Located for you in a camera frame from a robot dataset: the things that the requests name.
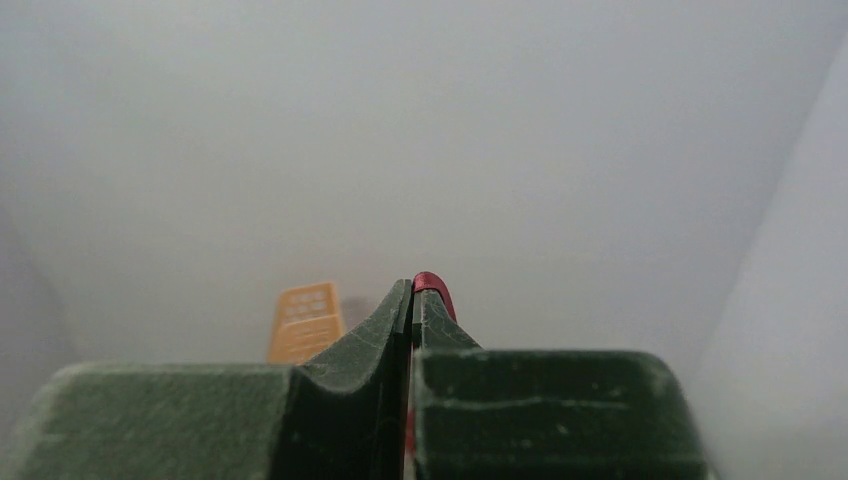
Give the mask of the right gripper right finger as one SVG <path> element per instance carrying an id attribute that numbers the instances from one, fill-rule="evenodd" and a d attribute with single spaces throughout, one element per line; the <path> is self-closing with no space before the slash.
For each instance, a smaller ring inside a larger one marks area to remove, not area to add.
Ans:
<path id="1" fill-rule="evenodd" d="M 421 479 L 711 479 L 683 389 L 655 355 L 486 350 L 434 290 L 413 298 Z"/>

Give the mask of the dark red bra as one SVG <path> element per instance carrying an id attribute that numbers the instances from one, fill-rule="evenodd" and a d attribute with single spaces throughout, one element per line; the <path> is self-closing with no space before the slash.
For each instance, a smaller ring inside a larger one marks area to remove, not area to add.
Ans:
<path id="1" fill-rule="evenodd" d="M 437 274 L 429 271 L 422 271 L 416 274 L 412 280 L 413 293 L 417 294 L 426 290 L 434 290 L 442 300 L 448 317 L 457 322 L 455 308 L 448 290 L 447 285 Z M 407 423 L 405 429 L 405 466 L 411 467 L 415 453 L 415 414 L 414 401 L 411 395 L 408 396 Z"/>

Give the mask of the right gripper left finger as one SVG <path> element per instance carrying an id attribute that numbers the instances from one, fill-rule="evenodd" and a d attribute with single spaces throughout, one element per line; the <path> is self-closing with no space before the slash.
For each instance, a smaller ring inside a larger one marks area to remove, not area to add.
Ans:
<path id="1" fill-rule="evenodd" d="M 5 479 L 399 479 L 412 284 L 301 365 L 83 363 L 36 393 Z"/>

